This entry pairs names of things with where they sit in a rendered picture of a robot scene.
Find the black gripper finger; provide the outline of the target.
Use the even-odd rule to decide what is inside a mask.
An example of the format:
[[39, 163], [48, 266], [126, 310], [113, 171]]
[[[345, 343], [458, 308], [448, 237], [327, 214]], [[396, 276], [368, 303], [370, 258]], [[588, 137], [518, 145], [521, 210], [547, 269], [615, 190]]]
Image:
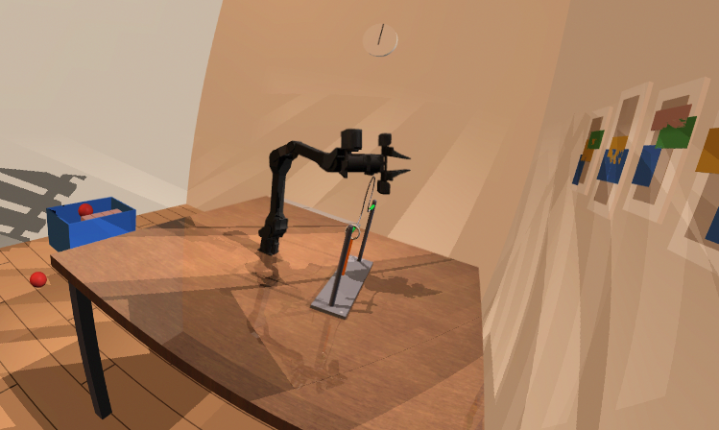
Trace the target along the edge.
[[391, 175], [391, 180], [394, 180], [394, 177], [399, 176], [399, 175], [404, 174], [404, 173], [407, 173], [407, 172], [409, 172], [409, 171], [411, 171], [411, 170], [404, 169], [404, 170], [389, 171], [389, 172], [392, 173], [392, 175]]
[[388, 156], [405, 158], [405, 159], [411, 159], [411, 157], [409, 157], [409, 156], [402, 155], [402, 154], [398, 153], [397, 151], [394, 150], [393, 147], [391, 147], [391, 154], [388, 155]]

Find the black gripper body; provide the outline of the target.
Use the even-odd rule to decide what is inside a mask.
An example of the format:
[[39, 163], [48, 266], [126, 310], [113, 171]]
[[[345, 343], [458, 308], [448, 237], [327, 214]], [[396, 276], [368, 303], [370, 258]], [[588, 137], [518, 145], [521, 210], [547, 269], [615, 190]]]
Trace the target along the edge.
[[378, 135], [378, 138], [378, 146], [382, 146], [381, 155], [362, 154], [364, 158], [364, 166], [362, 172], [381, 173], [381, 180], [377, 181], [377, 191], [380, 194], [390, 195], [391, 185], [387, 182], [387, 180], [391, 180], [392, 173], [387, 171], [387, 166], [388, 155], [391, 154], [391, 148], [389, 146], [392, 143], [392, 134], [383, 132]]

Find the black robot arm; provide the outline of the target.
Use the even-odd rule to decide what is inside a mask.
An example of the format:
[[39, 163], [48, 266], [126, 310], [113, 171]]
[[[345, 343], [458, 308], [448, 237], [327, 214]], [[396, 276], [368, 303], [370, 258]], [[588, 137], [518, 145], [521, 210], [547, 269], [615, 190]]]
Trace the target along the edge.
[[335, 147], [331, 153], [298, 141], [290, 141], [273, 150], [269, 156], [273, 174], [271, 210], [264, 227], [258, 230], [261, 237], [258, 250], [269, 255], [279, 252], [278, 237], [282, 237], [288, 229], [288, 219], [283, 214], [286, 174], [298, 155], [317, 162], [325, 172], [339, 172], [346, 179], [348, 172], [363, 171], [363, 155], [351, 153], [359, 150], [362, 150], [362, 130], [353, 129], [341, 131], [341, 148]]

